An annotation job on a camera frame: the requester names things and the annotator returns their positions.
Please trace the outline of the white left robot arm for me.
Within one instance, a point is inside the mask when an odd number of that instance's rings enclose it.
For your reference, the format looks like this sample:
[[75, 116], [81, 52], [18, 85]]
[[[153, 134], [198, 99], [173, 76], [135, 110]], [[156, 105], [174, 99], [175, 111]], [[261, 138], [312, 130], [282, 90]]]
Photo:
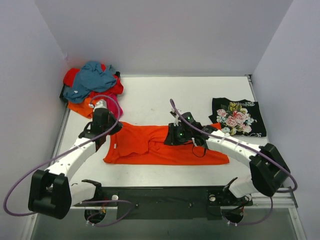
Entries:
[[73, 147], [47, 169], [33, 173], [28, 209], [61, 220], [72, 206], [83, 201], [98, 206], [103, 200], [100, 182], [83, 179], [70, 183], [70, 180], [106, 142], [107, 136], [119, 132], [122, 127], [106, 107], [96, 107], [92, 121], [78, 135]]

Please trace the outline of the pink t-shirt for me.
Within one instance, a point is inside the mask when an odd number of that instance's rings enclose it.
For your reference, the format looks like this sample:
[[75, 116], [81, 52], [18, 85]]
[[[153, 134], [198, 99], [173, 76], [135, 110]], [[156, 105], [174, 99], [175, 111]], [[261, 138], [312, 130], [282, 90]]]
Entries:
[[123, 110], [119, 105], [117, 95], [116, 94], [110, 94], [109, 98], [106, 99], [106, 105], [110, 112], [113, 113], [113, 115], [118, 118], [123, 115]]

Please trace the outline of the light orange t-shirt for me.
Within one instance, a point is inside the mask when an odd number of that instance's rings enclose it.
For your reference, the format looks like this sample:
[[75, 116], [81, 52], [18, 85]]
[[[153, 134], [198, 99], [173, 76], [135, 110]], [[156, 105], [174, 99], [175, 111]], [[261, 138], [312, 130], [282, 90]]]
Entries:
[[87, 97], [81, 103], [72, 103], [71, 101], [69, 101], [68, 108], [87, 119], [91, 119], [93, 117], [93, 108], [89, 106], [91, 100], [91, 97]]

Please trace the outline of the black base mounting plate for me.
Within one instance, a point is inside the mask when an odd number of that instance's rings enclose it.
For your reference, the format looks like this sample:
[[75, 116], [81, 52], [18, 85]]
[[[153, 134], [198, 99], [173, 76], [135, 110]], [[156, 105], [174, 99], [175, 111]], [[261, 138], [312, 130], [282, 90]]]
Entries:
[[242, 216], [252, 206], [251, 196], [234, 197], [223, 186], [171, 187], [101, 187], [94, 198], [99, 203], [85, 203], [84, 218], [98, 224], [107, 217], [116, 220], [220, 220]]

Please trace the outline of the black floral t-shirt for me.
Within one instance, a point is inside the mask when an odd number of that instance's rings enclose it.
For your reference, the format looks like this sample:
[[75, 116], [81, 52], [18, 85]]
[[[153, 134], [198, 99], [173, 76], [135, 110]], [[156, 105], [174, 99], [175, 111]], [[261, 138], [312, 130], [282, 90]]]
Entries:
[[257, 101], [247, 99], [233, 101], [225, 97], [213, 98], [211, 109], [212, 114], [209, 119], [213, 124], [220, 124], [223, 133], [231, 136], [257, 138], [267, 136]]

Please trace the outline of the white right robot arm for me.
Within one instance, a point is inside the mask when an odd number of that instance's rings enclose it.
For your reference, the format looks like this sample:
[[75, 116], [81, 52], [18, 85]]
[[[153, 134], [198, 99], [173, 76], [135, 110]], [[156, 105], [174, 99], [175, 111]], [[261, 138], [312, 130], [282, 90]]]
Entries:
[[250, 169], [248, 176], [235, 177], [224, 187], [223, 199], [227, 204], [234, 205], [242, 197], [253, 193], [272, 197], [280, 192], [290, 170], [274, 145], [248, 143], [211, 125], [202, 126], [190, 112], [178, 114], [171, 110], [170, 114], [175, 120], [168, 125], [165, 145], [182, 146], [192, 143], [205, 151], [215, 151], [231, 157]]

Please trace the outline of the blue t-shirt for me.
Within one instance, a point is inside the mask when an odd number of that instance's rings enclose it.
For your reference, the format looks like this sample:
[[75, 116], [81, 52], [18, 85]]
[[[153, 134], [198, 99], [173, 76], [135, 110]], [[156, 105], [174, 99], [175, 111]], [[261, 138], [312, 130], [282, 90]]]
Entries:
[[68, 86], [63, 97], [71, 103], [82, 103], [91, 92], [102, 93], [116, 85], [115, 70], [111, 65], [105, 70], [98, 61], [88, 61], [76, 73], [72, 86]]

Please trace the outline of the red t-shirt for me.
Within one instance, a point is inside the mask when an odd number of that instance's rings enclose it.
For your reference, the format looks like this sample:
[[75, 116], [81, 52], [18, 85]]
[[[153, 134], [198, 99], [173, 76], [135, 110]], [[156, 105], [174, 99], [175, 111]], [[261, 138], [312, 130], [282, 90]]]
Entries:
[[[67, 85], [68, 87], [72, 87], [74, 79], [77, 75], [77, 73], [80, 71], [78, 68], [71, 68], [64, 76], [63, 79], [63, 84]], [[111, 87], [110, 89], [104, 91], [104, 92], [95, 92], [92, 91], [90, 93], [90, 97], [95, 97], [96, 95], [110, 95], [110, 94], [115, 94], [115, 95], [121, 95], [124, 91], [124, 87], [121, 83], [121, 73], [119, 71], [115, 71], [115, 74], [113, 77], [116, 79], [116, 84]]]

